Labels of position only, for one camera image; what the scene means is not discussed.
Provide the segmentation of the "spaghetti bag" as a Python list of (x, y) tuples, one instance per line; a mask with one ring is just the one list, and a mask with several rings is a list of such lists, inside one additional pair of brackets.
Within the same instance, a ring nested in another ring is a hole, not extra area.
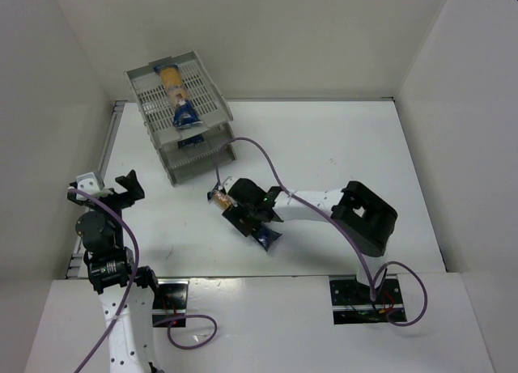
[[(224, 211), (230, 205), (236, 205), (236, 202), (229, 195), (216, 192), (214, 188), (207, 193), (207, 201), (215, 203), (221, 208), (222, 211)], [(273, 231), (264, 223), (261, 223), (259, 233), (255, 236), (250, 235), (248, 237), (252, 237), (260, 246), (262, 246), (266, 252), (268, 252), (270, 246), (281, 236), (281, 233)]]
[(178, 149), (182, 149), (187, 146), (195, 146), (199, 143), (204, 142), (205, 139), (202, 134), (197, 134), (195, 136), (192, 136), (191, 138), (182, 139), (177, 143)]
[(173, 125), (188, 129), (202, 123), (189, 99), (183, 79), (176, 64), (156, 66), (154, 72), (160, 77), (168, 102), (173, 111)]

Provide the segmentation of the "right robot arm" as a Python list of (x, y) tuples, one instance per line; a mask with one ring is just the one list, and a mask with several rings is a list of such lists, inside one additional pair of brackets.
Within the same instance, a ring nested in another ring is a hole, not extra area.
[(267, 249), (277, 238), (271, 223), (315, 221), (329, 223), (359, 256), (356, 282), (374, 296), (382, 284), (385, 252), (398, 214), (364, 184), (352, 180), (344, 189), (317, 191), (265, 191), (250, 179), (229, 177), (223, 194), (231, 205), (223, 216), (241, 234), (252, 236)]

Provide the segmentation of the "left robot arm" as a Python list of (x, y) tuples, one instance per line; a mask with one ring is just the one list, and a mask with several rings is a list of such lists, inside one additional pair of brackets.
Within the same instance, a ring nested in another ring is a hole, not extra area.
[(98, 172), (88, 172), (77, 176), (67, 191), (69, 201), (87, 208), (75, 232), (106, 324), (92, 349), (108, 344), (111, 372), (158, 372), (151, 314), (158, 281), (150, 267), (139, 264), (138, 246), (125, 246), (126, 236), (136, 237), (122, 219), (122, 211), (142, 200), (145, 192), (135, 171), (118, 176), (116, 182), (123, 192), (106, 187)]

